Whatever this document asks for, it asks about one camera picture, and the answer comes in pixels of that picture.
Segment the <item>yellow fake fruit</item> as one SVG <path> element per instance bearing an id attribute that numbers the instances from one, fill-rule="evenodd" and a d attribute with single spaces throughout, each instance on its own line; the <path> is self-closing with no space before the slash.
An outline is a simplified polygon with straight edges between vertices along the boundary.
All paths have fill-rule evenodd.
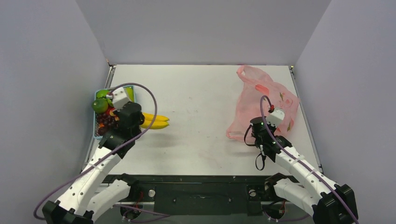
<path id="1" fill-rule="evenodd" d="M 144 129 L 154 129 L 154 130 L 158 130 L 158 129 L 163 129 L 169 126 L 169 118 L 162 116 L 162 115 L 157 115 L 154 118 L 153 114 L 149 114 L 149 113 L 144 113 L 144 122 L 142 125 L 140 125 L 141 128 Z"/>

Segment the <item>dark green fake lime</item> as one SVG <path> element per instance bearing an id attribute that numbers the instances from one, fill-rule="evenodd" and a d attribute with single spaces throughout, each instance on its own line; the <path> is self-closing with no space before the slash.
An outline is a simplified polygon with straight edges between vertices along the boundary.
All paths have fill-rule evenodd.
<path id="1" fill-rule="evenodd" d="M 108 109 L 108 102 L 105 98 L 97 98 L 91 104 L 91 107 L 95 113 L 105 113 Z"/>

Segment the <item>pink plastic bag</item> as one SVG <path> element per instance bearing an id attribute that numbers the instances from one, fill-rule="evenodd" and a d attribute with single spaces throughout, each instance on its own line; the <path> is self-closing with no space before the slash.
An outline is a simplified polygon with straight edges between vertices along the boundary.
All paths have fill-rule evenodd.
<path id="1" fill-rule="evenodd" d="M 250 120 L 261 116 L 260 99 L 269 97 L 275 108 L 285 112 L 284 120 L 276 128 L 275 135 L 288 136 L 294 127 L 300 99 L 281 83 L 275 82 L 265 71 L 242 65 L 236 74 L 243 82 L 243 89 L 238 98 L 234 121 L 226 130 L 226 137 L 243 142 Z"/>

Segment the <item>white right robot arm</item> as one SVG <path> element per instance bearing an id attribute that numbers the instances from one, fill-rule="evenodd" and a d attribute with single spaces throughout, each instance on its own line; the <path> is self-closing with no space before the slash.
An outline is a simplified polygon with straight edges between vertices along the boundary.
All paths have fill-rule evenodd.
<path id="1" fill-rule="evenodd" d="M 249 130 L 263 159 L 271 159 L 298 182 L 277 173 L 268 178 L 264 195 L 285 199 L 312 217 L 316 224 L 356 224 L 358 211 L 354 191 L 339 185 L 315 169 L 283 136 L 274 136 L 275 126 L 261 117 L 251 119 Z"/>

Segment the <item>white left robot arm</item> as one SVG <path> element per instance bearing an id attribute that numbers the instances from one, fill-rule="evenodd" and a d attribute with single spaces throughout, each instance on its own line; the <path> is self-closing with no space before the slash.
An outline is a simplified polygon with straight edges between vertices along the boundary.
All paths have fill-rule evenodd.
<path id="1" fill-rule="evenodd" d="M 89 209 L 91 199 L 104 178 L 135 145 L 144 122 L 141 106 L 128 102 L 115 114 L 119 121 L 107 131 L 92 156 L 71 186 L 55 201 L 47 201 L 42 212 L 48 224 L 92 224 L 97 209 Z"/>

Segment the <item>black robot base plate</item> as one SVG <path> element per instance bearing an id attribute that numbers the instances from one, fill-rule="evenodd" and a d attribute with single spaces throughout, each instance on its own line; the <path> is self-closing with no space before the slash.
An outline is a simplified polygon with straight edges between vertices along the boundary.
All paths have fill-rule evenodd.
<path id="1" fill-rule="evenodd" d="M 231 175 L 108 175 L 132 184 L 122 203 L 148 206 L 168 215 L 258 216 L 265 204 L 281 201 L 265 186 L 267 176 Z"/>

